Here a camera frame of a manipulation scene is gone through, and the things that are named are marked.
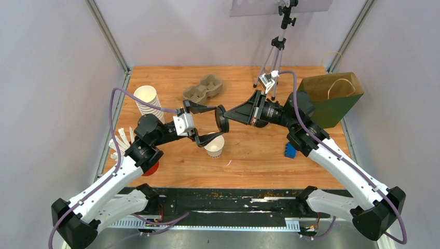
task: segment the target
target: wooden tabletop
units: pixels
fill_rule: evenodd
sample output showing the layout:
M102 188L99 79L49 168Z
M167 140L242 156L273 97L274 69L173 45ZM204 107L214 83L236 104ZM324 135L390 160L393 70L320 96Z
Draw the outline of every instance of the wooden tabletop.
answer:
M303 77L324 74L321 66L284 66L283 70L294 70L298 83ZM223 104L229 110L245 102L254 92L252 83L259 71L257 66L136 66L132 72L128 91L150 85L156 88L162 107L182 107L182 93L189 86L198 83L206 74L216 74L223 80L222 92L205 105ZM279 79L277 101L284 104L293 90L290 75ZM117 128L133 129L141 114L135 102L125 97ZM166 122L172 121L172 114L165 113ZM193 115L200 134L218 131L214 112ZM229 133L224 134L225 146L221 156L212 159L189 139L181 139L159 148L164 155L159 160L157 172L142 176L130 186L148 183L153 187L216 187L216 188L305 188L309 185L319 188L343 188L324 168L298 153L295 159L284 156L288 142L285 127L269 124L264 128L245 126L229 121ZM349 155L347 143L338 126L327 129L340 148ZM115 161L108 159L105 171Z

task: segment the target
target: gray wall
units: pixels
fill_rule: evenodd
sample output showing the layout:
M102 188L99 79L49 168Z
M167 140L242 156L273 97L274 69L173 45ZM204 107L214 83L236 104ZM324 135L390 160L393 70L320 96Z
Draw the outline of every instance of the gray wall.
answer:
M365 90L347 115L360 164L407 194L408 244L397 248L440 248L439 12L438 1L377 1L341 67Z
M319 65L338 50L364 2L333 0L327 12L292 15L283 64ZM278 15L230 18L232 0L97 3L130 66L260 65L281 30Z
M50 205L97 170L123 73L85 1L1 1L0 80L0 247L47 248Z

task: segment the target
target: green paper bag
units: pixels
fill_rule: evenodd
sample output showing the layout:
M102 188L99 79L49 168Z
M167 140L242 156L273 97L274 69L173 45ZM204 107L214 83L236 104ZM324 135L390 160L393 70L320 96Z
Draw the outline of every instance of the green paper bag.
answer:
M305 91L312 99L312 120L322 128L336 126L364 94L354 73L304 78L298 91Z

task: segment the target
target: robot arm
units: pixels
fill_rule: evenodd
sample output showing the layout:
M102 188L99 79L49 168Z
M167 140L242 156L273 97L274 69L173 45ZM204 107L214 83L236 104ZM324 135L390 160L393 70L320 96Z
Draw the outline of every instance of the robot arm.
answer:
M142 116L134 130L134 142L125 151L120 168L115 167L100 177L90 187L70 198L58 199L52 204L52 221L59 218L77 203L73 210L60 224L57 231L71 248L86 248L106 227L135 212L152 211L157 207L158 194L147 184L136 188L123 198L112 200L134 179L151 169L162 157L163 152L156 146L187 137L197 146L203 147L225 132L229 131L228 120L223 118L223 106L204 106L189 100L183 102L173 121L163 124L156 116ZM199 135L191 113L203 113L215 110L219 132ZM90 195L104 181L105 184Z
M261 75L260 83L270 90L273 74ZM300 210L323 212L346 220L351 220L356 229L371 240L378 240L394 223L396 216L388 203L377 192L379 189L391 200L399 212L402 211L405 193L398 187L389 189L387 185L374 179L352 161L336 145L329 134L311 120L314 107L305 92L297 92L299 116L306 128L324 145L337 151L338 158L326 147L313 139L300 125L294 107L293 93L282 106L278 102L266 100L266 94L256 90L249 100L225 112L224 116L234 121L262 128L268 123L284 126L288 129L287 139L292 146L306 157L326 168L338 179L351 194L352 198L333 195L316 187L307 187L297 199L301 200ZM351 162L356 169L364 173L376 186L372 188L359 173L346 162Z

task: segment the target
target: blue object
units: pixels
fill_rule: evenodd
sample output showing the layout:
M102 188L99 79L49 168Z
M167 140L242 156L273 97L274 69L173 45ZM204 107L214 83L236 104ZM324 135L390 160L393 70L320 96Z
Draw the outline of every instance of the blue object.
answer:
M284 151L284 156L294 159L296 156L296 150L289 142L286 144L286 150Z

